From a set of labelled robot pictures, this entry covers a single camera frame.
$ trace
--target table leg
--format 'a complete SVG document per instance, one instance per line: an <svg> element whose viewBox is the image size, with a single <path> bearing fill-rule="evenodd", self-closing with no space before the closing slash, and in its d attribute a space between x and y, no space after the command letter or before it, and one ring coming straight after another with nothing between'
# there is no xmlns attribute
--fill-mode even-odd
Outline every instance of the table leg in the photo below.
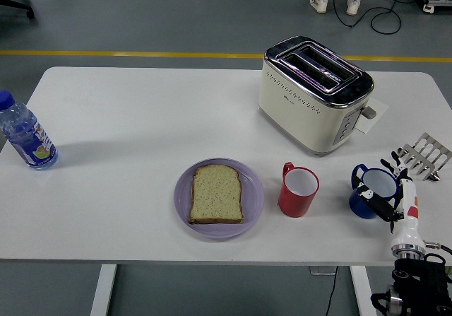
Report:
<svg viewBox="0 0 452 316"><path fill-rule="evenodd" d="M91 316L107 316L116 268L116 264L103 264L100 268Z"/></svg>
<svg viewBox="0 0 452 316"><path fill-rule="evenodd" d="M376 316L376 310L370 301L372 292L370 290L366 267L351 266L350 273L352 274L359 314Z"/></svg>

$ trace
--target purple plate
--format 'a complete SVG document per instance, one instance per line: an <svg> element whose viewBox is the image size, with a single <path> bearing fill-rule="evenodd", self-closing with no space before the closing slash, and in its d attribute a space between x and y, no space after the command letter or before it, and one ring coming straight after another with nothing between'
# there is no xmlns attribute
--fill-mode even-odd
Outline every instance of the purple plate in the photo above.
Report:
<svg viewBox="0 0 452 316"><path fill-rule="evenodd" d="M243 224L190 224L191 186L197 168L207 164L223 164L239 172L242 182ZM182 222L190 229L209 238L229 238L239 235L252 227L261 215L263 208L263 187L256 173L245 164L227 158L211 158L192 165L177 181L174 188L174 205Z"/></svg>

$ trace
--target bottle cap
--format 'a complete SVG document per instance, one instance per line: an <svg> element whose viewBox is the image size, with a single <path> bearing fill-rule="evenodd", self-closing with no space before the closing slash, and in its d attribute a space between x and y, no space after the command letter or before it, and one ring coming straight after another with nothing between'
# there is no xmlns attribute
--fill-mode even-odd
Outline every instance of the bottle cap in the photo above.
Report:
<svg viewBox="0 0 452 316"><path fill-rule="evenodd" d="M14 105L14 97L7 90L0 90L0 111L6 110Z"/></svg>

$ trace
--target chair leg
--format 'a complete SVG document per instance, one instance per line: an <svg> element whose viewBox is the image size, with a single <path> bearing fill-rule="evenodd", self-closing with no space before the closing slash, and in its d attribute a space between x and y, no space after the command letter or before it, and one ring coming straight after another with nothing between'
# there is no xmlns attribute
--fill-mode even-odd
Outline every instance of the chair leg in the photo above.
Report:
<svg viewBox="0 0 452 316"><path fill-rule="evenodd" d="M24 10L28 10L27 17L30 19L35 17L35 13L33 12L33 9L31 6L24 5L24 4L21 4L16 1L12 1L12 0L0 0L0 5L14 7L14 8L22 8Z"/></svg>

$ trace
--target black cable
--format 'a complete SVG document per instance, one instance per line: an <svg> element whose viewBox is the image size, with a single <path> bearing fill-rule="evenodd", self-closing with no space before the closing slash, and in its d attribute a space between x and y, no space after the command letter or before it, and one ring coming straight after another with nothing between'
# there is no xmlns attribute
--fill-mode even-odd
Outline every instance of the black cable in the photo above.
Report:
<svg viewBox="0 0 452 316"><path fill-rule="evenodd" d="M328 301L328 309L326 309L325 316L328 316L328 313L330 312L331 299L333 298L334 289L336 288L336 279L338 277L338 270L339 270L339 266L336 267L336 271L334 273L333 290L331 291L331 294L330 294L330 300Z"/></svg>
<svg viewBox="0 0 452 316"><path fill-rule="evenodd" d="M446 251L446 252L448 252L449 254L452 254L452 250L451 249L449 249L447 246L445 246L445 245L442 245L441 247L440 247L442 250L444 250L444 251Z"/></svg>
<svg viewBox="0 0 452 316"><path fill-rule="evenodd" d="M374 30L375 32L380 33L380 34L382 34L382 35L394 35L394 34L396 34L398 31L400 31L400 29L402 28L402 20L400 19L400 16L394 11L394 6L395 6L397 3L399 3L399 4L411 4L411 3L414 3L415 0L412 0L412 1L392 0L392 1L393 1L393 5L391 6L391 8L386 8L386 7L373 7L373 8L370 8L369 10L367 10L366 12L364 12L364 14L363 14L361 17L359 17L359 19L358 19L354 24L352 24L352 25L349 25L349 24L344 23L344 22L342 21L342 19L340 18L339 14L338 14L337 9L336 9L335 0L333 0L333 8L334 8L334 12L335 12L336 17L338 18L338 20L339 20L344 26L347 26L348 28L353 28L353 27L355 27L355 26L363 19L363 17L364 17L365 15L367 15L370 11L374 11L374 10L385 10L384 12L381 12L381 13L376 14L376 15L371 19L370 26L371 26L372 30ZM386 14L386 15L388 15L388 14L393 14L393 15L396 16L396 18L397 18L397 21L398 21L398 27L397 27L394 31L392 31L392 32L383 32L383 31L381 31L381 30L377 30L376 27L375 27L375 25L374 25L374 21L375 21L379 16L382 16L382 15L385 15L385 14Z"/></svg>

